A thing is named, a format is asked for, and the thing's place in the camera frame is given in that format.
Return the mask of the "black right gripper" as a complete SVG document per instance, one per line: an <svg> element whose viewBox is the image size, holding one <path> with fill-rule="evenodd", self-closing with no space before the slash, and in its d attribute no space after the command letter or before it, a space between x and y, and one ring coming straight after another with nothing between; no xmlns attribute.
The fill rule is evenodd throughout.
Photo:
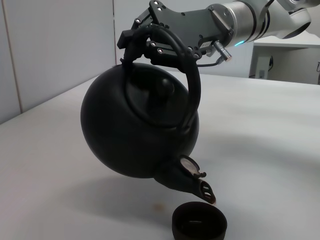
<svg viewBox="0 0 320 240"><path fill-rule="evenodd" d="M231 27L222 22L222 17L214 13L211 6L206 9L176 12L160 1L150 1L149 7L134 19L131 29L123 30L118 48L126 48L133 39L134 32L149 25L159 25L175 35L194 59L214 48L218 41L223 47L231 42ZM178 65L176 52L168 44L149 40L146 42L143 55L152 65Z"/></svg>

